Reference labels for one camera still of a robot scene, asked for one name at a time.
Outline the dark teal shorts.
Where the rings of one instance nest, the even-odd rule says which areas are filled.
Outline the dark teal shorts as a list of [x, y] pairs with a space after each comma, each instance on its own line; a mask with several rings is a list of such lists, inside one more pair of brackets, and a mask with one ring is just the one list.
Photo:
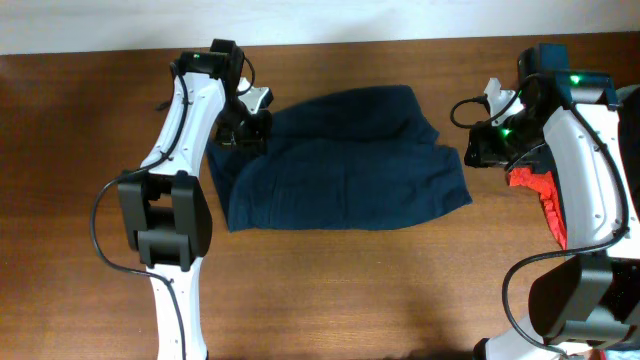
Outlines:
[[267, 151], [207, 147], [227, 227], [394, 230], [472, 202], [456, 149], [407, 85], [352, 89], [273, 116]]

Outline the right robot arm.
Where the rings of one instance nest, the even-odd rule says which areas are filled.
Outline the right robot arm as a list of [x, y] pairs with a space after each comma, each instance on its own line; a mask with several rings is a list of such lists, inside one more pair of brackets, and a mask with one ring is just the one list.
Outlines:
[[639, 218], [619, 148], [620, 102], [602, 72], [574, 70], [567, 48], [521, 53], [519, 85], [491, 79], [488, 118], [469, 127], [467, 166], [548, 169], [566, 246], [536, 279], [528, 312], [481, 340], [477, 359], [579, 359], [639, 341]]

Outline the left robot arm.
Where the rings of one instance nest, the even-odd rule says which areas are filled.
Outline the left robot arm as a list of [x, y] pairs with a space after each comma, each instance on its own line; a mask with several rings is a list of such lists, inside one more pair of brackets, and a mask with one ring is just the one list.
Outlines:
[[117, 182], [130, 248], [153, 290], [161, 359], [205, 359], [199, 278], [213, 232], [199, 174], [208, 144], [265, 152], [272, 126], [267, 87], [242, 75], [250, 63], [232, 40], [185, 51], [170, 65], [173, 94], [140, 167]]

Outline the red garment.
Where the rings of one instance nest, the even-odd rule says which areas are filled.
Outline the red garment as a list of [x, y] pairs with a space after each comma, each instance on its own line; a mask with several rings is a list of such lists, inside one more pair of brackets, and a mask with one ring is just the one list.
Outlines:
[[507, 183], [511, 187], [526, 187], [538, 194], [551, 234], [560, 248], [566, 250], [567, 230], [552, 173], [535, 174], [530, 168], [515, 168], [507, 174]]

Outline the navy garment in pile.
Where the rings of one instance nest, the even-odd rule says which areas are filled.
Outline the navy garment in pile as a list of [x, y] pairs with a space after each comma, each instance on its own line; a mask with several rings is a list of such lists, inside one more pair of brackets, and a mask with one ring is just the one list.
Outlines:
[[627, 183], [636, 214], [639, 214], [639, 85], [617, 90], [619, 110], [619, 146]]

